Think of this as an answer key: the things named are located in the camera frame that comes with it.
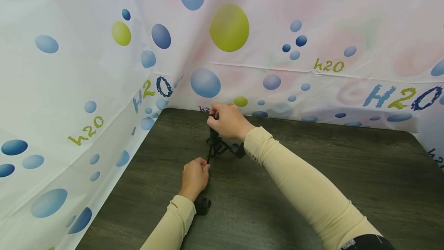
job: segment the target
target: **dark wooden tabletop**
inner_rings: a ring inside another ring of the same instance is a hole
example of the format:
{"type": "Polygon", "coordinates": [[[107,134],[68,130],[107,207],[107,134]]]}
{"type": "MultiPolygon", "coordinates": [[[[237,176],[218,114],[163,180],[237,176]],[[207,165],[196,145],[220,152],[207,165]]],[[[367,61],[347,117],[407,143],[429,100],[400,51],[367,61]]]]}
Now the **dark wooden tabletop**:
{"type": "MultiPolygon", "coordinates": [[[[184,164],[206,157],[208,113],[166,109],[77,250],[138,250],[178,193],[184,164]]],[[[398,250],[442,250],[444,174],[409,133],[249,117],[325,176],[398,250]]],[[[312,228],[248,156],[211,160],[184,250],[321,250],[312,228]]]]}

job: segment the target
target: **yellow-green circle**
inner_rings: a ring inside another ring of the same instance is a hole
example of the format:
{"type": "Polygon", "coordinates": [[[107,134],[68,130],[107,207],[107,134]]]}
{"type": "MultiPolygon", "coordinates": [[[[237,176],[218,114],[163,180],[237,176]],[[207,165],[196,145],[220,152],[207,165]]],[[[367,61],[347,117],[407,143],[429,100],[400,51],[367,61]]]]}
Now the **yellow-green circle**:
{"type": "Polygon", "coordinates": [[[233,52],[245,45],[249,34],[247,15],[237,5],[225,4],[213,18],[210,36],[222,51],[233,52]]]}
{"type": "Polygon", "coordinates": [[[123,22],[114,22],[111,34],[116,43],[127,46],[131,42],[131,31],[123,22]]]}
{"type": "Polygon", "coordinates": [[[245,97],[239,96],[234,99],[234,104],[236,104],[239,107],[244,107],[248,104],[248,101],[245,97]]]}

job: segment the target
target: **hand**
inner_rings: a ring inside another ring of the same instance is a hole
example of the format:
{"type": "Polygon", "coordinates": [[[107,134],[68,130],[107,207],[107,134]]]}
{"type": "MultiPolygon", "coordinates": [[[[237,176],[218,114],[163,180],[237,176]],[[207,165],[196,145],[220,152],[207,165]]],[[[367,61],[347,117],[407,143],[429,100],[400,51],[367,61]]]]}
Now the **hand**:
{"type": "Polygon", "coordinates": [[[255,128],[250,124],[236,105],[225,105],[222,103],[213,103],[210,114],[215,114],[218,120],[209,116],[207,124],[213,130],[216,130],[221,136],[227,139],[245,140],[248,132],[255,128]]]}
{"type": "Polygon", "coordinates": [[[201,157],[185,164],[182,171],[182,188],[179,195],[194,202],[208,184],[209,169],[210,165],[201,157]]]}

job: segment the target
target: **beige long sleeve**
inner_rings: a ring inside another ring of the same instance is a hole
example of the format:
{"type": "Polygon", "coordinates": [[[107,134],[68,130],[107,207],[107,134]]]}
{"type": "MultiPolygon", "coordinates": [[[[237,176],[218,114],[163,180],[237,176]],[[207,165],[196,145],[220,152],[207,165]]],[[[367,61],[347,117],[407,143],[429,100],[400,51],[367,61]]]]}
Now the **beige long sleeve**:
{"type": "Polygon", "coordinates": [[[179,250],[195,215],[193,202],[176,195],[140,250],[179,250]]]}
{"type": "Polygon", "coordinates": [[[262,127],[249,131],[244,148],[312,225],[326,250],[338,250],[360,235],[381,236],[330,180],[262,127]]]}

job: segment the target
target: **white backdrop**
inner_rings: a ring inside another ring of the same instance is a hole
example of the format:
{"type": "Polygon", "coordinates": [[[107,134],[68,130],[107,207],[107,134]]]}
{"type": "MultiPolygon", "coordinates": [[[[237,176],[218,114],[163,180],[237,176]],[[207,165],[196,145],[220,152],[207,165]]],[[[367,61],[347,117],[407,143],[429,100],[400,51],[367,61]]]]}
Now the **white backdrop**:
{"type": "Polygon", "coordinates": [[[0,0],[0,249],[74,249],[165,107],[404,130],[443,169],[442,2],[0,0]]]}

